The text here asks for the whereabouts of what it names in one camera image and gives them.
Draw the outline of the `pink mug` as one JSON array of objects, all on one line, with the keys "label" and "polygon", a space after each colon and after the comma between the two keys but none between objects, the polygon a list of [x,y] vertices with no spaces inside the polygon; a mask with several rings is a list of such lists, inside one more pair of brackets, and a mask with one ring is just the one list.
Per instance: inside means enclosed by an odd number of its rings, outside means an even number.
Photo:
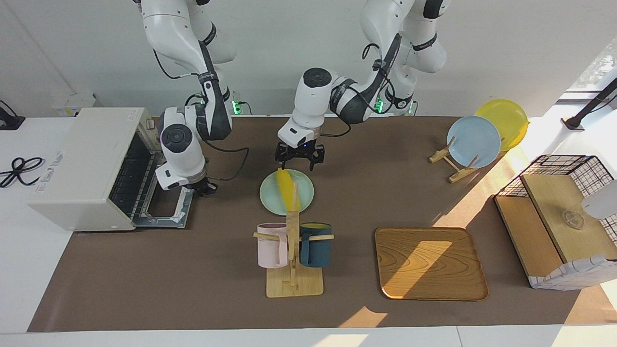
[{"label": "pink mug", "polygon": [[262,268],[282,268],[287,266],[287,224],[263,223],[256,227],[258,233],[272,235],[274,240],[257,239],[258,265]]}]

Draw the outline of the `wooden mug tree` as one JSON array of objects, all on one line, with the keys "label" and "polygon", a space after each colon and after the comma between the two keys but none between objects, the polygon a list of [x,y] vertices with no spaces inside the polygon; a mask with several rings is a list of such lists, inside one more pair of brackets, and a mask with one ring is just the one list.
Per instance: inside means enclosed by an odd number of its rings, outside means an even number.
[{"label": "wooden mug tree", "polygon": [[[324,292],[322,268],[305,267],[300,263],[300,219],[299,212],[287,211],[287,266],[282,268],[264,268],[266,270],[265,294],[268,298],[291,298],[297,296],[315,296]],[[256,238],[274,240],[272,235],[258,233]],[[311,236],[310,240],[333,240],[333,235]]]}]

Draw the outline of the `small clear glass item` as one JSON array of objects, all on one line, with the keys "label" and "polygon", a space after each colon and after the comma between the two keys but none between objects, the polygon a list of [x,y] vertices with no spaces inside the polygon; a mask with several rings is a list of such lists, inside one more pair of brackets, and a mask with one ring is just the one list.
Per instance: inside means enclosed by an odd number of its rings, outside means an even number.
[{"label": "small clear glass item", "polygon": [[585,217],[577,211],[564,210],[562,217],[565,224],[575,230],[582,230],[585,226]]}]

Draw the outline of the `mint green plate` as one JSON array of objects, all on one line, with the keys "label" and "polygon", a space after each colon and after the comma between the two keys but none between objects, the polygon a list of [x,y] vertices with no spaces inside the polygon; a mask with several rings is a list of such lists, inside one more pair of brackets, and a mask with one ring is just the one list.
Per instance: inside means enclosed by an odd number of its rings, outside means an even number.
[{"label": "mint green plate", "polygon": [[[287,169],[291,179],[297,184],[299,211],[302,212],[310,206],[315,195],[313,182],[301,171]],[[262,182],[259,191],[261,203],[265,209],[275,215],[286,215],[286,206],[276,179],[276,172],[269,174]]]}]

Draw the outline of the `glass oven door with handle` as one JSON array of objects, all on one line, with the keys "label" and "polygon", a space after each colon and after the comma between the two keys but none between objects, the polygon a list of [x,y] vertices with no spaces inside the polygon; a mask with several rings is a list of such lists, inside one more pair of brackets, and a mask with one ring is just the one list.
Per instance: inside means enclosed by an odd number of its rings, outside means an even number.
[{"label": "glass oven door with handle", "polygon": [[174,215],[172,216],[153,216],[148,212],[148,205],[152,198],[148,198],[141,210],[137,211],[132,216],[132,224],[137,228],[185,228],[188,219],[188,213],[191,209],[194,191],[183,187],[180,190],[179,198],[176,204]]}]

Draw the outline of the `wooden plate rack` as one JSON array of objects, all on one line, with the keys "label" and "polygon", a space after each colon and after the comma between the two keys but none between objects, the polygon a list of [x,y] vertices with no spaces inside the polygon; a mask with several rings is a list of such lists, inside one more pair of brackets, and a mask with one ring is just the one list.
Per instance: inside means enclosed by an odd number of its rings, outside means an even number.
[{"label": "wooden plate rack", "polygon": [[445,162],[447,162],[447,164],[449,164],[451,167],[454,168],[456,173],[449,176],[448,178],[450,184],[454,184],[460,181],[461,179],[465,178],[465,176],[468,176],[472,172],[475,172],[477,169],[472,168],[472,166],[478,161],[478,158],[480,158],[479,155],[476,155],[474,156],[472,161],[469,163],[469,165],[467,165],[464,168],[459,168],[457,164],[455,164],[453,161],[450,160],[450,157],[451,157],[450,148],[454,144],[455,140],[456,140],[456,137],[452,136],[452,138],[449,140],[449,143],[447,143],[446,147],[444,147],[443,149],[439,151],[434,152],[434,154],[428,158],[428,162],[431,164],[434,164],[440,160],[444,160]]}]

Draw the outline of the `white toaster oven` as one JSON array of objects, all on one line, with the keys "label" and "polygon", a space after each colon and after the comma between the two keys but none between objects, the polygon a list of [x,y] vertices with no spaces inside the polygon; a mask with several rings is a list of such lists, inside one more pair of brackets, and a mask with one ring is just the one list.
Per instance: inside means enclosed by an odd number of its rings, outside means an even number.
[{"label": "white toaster oven", "polygon": [[159,151],[144,107],[82,108],[27,204],[68,232],[130,231],[136,227],[109,198],[133,136]]}]

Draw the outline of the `wooden serving tray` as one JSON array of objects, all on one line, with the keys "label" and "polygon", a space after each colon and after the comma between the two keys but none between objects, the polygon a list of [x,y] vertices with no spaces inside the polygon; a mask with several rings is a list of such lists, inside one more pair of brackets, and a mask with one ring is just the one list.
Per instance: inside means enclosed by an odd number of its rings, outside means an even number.
[{"label": "wooden serving tray", "polygon": [[379,227],[374,232],[381,292],[388,299],[482,301],[487,279],[474,239],[461,227]]}]

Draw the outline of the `yellow corn cob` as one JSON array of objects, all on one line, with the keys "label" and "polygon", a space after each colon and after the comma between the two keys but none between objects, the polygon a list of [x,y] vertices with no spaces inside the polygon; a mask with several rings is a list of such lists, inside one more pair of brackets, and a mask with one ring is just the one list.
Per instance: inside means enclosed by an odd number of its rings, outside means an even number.
[{"label": "yellow corn cob", "polygon": [[279,191],[286,211],[299,212],[299,188],[289,171],[278,168],[276,171],[276,181],[278,183]]}]

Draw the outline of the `dark blue mug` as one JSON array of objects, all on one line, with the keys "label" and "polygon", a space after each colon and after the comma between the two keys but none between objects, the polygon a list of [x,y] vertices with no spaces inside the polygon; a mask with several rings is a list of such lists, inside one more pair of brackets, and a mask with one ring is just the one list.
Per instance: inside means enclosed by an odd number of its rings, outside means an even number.
[{"label": "dark blue mug", "polygon": [[312,222],[300,224],[300,263],[305,267],[323,268],[331,263],[331,241],[310,240],[311,236],[331,235],[332,226]]}]

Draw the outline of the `white checked cloth liner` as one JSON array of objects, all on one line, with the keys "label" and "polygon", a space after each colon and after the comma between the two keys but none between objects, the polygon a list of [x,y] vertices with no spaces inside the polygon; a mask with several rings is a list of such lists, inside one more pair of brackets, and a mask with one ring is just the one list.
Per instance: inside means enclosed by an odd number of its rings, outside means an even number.
[{"label": "white checked cloth liner", "polygon": [[598,254],[567,262],[546,276],[527,279],[533,289],[580,290],[617,279],[617,259],[606,259]]}]

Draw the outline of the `brown table mat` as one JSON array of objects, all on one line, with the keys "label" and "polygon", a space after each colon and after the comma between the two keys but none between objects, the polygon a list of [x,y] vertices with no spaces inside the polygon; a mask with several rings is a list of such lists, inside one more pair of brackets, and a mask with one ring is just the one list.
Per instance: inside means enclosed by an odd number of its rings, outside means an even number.
[{"label": "brown table mat", "polygon": [[[274,118],[240,118],[223,143],[249,147],[240,176],[196,198],[187,228],[71,237],[29,332],[84,330],[297,329],[617,323],[599,286],[584,291],[530,288],[492,202],[516,175],[498,168],[448,184],[450,167],[428,157],[445,143],[454,117],[370,119],[324,140],[325,163],[310,172],[315,198],[300,219],[333,226],[324,294],[269,299],[256,263],[260,223],[279,222],[259,187],[277,165]],[[476,302],[392,300],[379,286],[373,233],[379,227],[463,227],[487,277]]]}]

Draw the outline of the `wooden shelf box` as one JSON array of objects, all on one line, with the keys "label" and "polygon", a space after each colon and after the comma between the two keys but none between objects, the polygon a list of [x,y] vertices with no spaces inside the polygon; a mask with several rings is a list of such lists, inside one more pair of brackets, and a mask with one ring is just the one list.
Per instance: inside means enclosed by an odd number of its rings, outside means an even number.
[{"label": "wooden shelf box", "polygon": [[[495,195],[494,200],[527,277],[546,276],[567,262],[598,254],[617,259],[617,239],[604,219],[584,213],[584,196],[570,176],[524,174],[521,180],[528,198]],[[583,215],[584,228],[567,226],[564,210]]]}]

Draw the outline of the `yellow plate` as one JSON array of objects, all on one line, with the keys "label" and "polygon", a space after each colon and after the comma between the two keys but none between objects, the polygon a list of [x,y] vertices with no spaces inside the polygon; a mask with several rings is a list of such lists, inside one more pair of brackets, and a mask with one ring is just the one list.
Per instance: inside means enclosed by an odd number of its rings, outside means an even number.
[{"label": "yellow plate", "polygon": [[496,127],[501,140],[500,152],[509,151],[520,144],[530,124],[524,109],[508,99],[488,101],[474,114],[487,119]]}]

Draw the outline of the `black desk object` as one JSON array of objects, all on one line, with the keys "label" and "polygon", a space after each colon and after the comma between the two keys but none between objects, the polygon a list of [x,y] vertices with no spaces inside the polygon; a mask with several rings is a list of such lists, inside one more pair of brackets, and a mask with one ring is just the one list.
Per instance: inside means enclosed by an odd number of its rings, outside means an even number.
[{"label": "black desk object", "polygon": [[10,105],[0,99],[0,130],[17,130],[24,121],[24,116],[19,116]]}]

